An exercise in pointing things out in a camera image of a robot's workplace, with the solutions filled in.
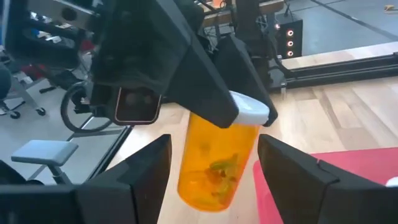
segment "chair wheel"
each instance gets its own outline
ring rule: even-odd
[[[40,116],[44,116],[45,115],[45,109],[44,108],[36,109],[36,112]]]
[[[20,114],[20,112],[18,112],[18,111],[13,111],[12,114],[10,114],[10,117],[11,117],[12,119],[18,119],[18,118],[21,117],[21,114]]]

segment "wheel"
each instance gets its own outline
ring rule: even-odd
[[[12,119],[18,119],[18,118],[21,117],[21,114],[20,114],[20,112],[13,111],[12,114],[10,114],[10,117],[11,117]]]
[[[112,124],[112,121],[109,120],[107,122],[105,122],[103,125],[97,127],[97,128],[92,128],[92,129],[82,129],[79,127],[76,127],[69,119],[69,115],[68,115],[68,105],[69,102],[71,101],[72,97],[74,94],[78,93],[79,91],[85,91],[85,88],[83,86],[83,82],[80,83],[76,83],[74,85],[72,85],[67,92],[65,93],[65,95],[62,98],[61,101],[61,118],[63,123],[65,124],[65,126],[73,131],[74,133],[95,133],[98,131],[102,131],[105,128],[107,128],[109,125]]]
[[[44,116],[45,115],[45,109],[44,108],[36,109],[36,112],[40,116]]]

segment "black box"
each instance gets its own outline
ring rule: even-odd
[[[277,52],[282,58],[301,57],[303,49],[303,20],[294,13],[276,15]]]

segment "wheelchair wheel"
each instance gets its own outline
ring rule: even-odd
[[[73,96],[75,94],[79,94],[82,91],[85,91],[85,87],[83,82],[80,83],[76,83],[74,85],[72,85],[67,92],[65,93],[65,95],[62,98],[62,102],[61,102],[61,118],[63,123],[65,124],[65,126],[73,131],[74,133],[95,133],[98,131],[102,131],[105,128],[107,128],[109,125],[112,124],[112,121],[109,120],[107,122],[105,122],[104,124],[102,124],[101,126],[98,126],[97,128],[92,128],[92,129],[83,129],[83,128],[79,128],[77,126],[75,126],[69,119],[69,115],[68,115],[68,105],[69,102],[71,102],[71,99],[73,98]]]

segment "black plastic housing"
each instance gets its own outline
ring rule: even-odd
[[[278,112],[254,68],[246,44],[235,36],[229,35],[220,40],[217,49],[213,61],[228,89],[250,96],[267,105],[269,119],[264,126],[270,126],[277,119]]]
[[[238,108],[215,65],[172,0],[106,1],[93,80],[146,87],[227,128]]]
[[[385,187],[261,134],[264,177],[285,224],[397,223],[398,188]]]
[[[0,223],[156,224],[171,155],[165,134],[82,185],[0,185]]]

